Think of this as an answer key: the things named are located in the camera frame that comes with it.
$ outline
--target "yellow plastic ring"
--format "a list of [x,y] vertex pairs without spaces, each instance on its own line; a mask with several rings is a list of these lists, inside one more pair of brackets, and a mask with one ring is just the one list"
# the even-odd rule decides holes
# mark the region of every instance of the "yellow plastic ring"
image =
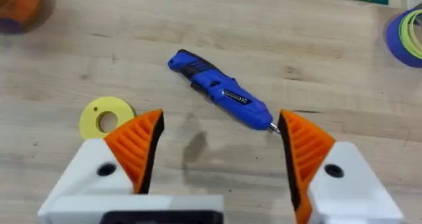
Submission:
[[422,59],[422,45],[417,40],[414,23],[420,14],[422,14],[422,10],[413,11],[400,24],[400,39],[404,47],[418,59]]
[[117,127],[135,117],[132,107],[122,99],[115,97],[98,98],[89,103],[79,119],[79,132],[83,139],[103,138],[107,132],[100,128],[100,120],[106,113],[113,113],[117,117]]

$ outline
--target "wooden surface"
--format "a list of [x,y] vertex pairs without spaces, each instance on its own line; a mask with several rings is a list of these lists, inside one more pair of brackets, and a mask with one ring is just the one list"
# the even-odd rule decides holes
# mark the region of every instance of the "wooden surface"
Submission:
[[[393,6],[406,5],[391,0]],[[422,70],[382,32],[401,9],[350,0],[49,0],[28,34],[0,36],[0,223],[36,212],[82,139],[83,108],[117,96],[163,108],[152,193],[223,194],[229,223],[294,223],[282,141],[171,72],[180,48],[265,101],[355,143],[409,223],[422,218]]]

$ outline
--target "orange object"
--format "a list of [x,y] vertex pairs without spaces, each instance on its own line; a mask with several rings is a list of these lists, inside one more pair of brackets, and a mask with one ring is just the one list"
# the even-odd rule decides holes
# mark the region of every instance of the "orange object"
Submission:
[[335,139],[308,120],[287,110],[280,111],[287,175],[296,222],[308,223],[312,213],[307,189]]
[[24,28],[34,20],[40,0],[0,0],[0,24]]
[[133,183],[135,194],[147,194],[158,139],[164,130],[161,109],[139,115],[116,128],[105,142]]

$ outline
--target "blue rotary tool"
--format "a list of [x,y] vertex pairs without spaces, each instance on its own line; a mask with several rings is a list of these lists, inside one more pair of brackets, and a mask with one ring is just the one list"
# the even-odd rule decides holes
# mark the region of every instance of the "blue rotary tool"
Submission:
[[234,78],[225,75],[212,63],[180,49],[168,65],[171,70],[186,76],[193,89],[208,96],[249,127],[280,133],[272,123],[272,116],[265,103],[242,89]]

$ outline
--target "tape roll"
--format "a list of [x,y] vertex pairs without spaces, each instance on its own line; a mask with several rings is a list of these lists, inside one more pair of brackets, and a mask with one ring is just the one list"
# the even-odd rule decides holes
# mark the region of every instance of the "tape roll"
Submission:
[[411,67],[422,67],[422,45],[415,34],[416,18],[422,9],[414,8],[401,14],[387,27],[386,42],[392,54]]
[[40,0],[0,0],[0,30],[23,30],[38,15]]
[[106,113],[113,113],[117,117],[117,127],[135,117],[132,107],[122,99],[115,97],[98,98],[89,103],[79,119],[79,132],[83,139],[103,138],[107,132],[100,128],[100,120]]

